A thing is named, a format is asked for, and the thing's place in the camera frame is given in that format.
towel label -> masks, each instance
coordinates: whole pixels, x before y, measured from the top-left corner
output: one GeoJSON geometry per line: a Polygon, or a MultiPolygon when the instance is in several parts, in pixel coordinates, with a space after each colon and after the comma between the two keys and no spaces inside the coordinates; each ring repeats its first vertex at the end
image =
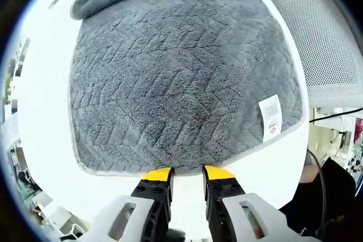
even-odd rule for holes
{"type": "Polygon", "coordinates": [[[263,139],[266,142],[281,133],[282,111],[278,95],[259,102],[263,118],[263,139]]]}

screw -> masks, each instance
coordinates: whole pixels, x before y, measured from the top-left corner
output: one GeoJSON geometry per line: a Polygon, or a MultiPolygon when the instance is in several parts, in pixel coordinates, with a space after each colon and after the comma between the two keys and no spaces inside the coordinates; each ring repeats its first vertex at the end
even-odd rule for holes
{"type": "Polygon", "coordinates": [[[137,187],[136,187],[136,191],[144,191],[145,190],[145,186],[142,186],[142,185],[138,185],[137,187]]]}
{"type": "Polygon", "coordinates": [[[155,193],[161,193],[161,192],[163,192],[164,191],[164,189],[163,188],[161,188],[161,187],[155,187],[154,188],[154,192],[155,193]]]}

white mesh panel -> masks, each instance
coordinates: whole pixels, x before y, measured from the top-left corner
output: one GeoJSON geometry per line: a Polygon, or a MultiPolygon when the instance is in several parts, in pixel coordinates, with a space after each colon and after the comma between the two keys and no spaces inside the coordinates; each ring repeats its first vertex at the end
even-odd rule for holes
{"type": "Polygon", "coordinates": [[[310,106],[363,106],[363,58],[333,0],[272,2],[298,48],[310,106]]]}

chevron pattern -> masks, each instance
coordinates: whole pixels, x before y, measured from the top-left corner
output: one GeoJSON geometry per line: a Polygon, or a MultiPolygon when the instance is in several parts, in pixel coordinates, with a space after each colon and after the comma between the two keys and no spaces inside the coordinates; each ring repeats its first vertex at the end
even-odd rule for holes
{"type": "Polygon", "coordinates": [[[125,0],[85,19],[70,74],[78,157],[96,171],[177,172],[262,143],[258,102],[302,117],[293,61],[261,0],[125,0]]]}

white table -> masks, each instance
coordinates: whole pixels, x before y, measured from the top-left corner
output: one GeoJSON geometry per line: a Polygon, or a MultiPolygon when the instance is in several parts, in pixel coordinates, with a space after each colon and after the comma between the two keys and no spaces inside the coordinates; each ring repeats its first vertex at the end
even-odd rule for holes
{"type": "MultiPolygon", "coordinates": [[[[19,128],[24,155],[33,179],[53,200],[76,216],[92,222],[95,215],[121,194],[130,194],[140,177],[94,176],[82,171],[74,157],[70,109],[69,69],[80,21],[69,17],[73,0],[61,0],[39,22],[31,37],[19,88],[19,128]]],[[[277,13],[272,2],[271,11],[277,13]]],[[[286,36],[292,41],[287,26],[286,36]]],[[[257,152],[225,164],[246,192],[255,192],[276,208],[294,195],[302,172],[308,138],[305,77],[294,44],[305,115],[298,129],[288,130],[257,152]]],[[[187,238],[209,237],[205,220],[202,175],[176,176],[170,227],[187,238]]]]}

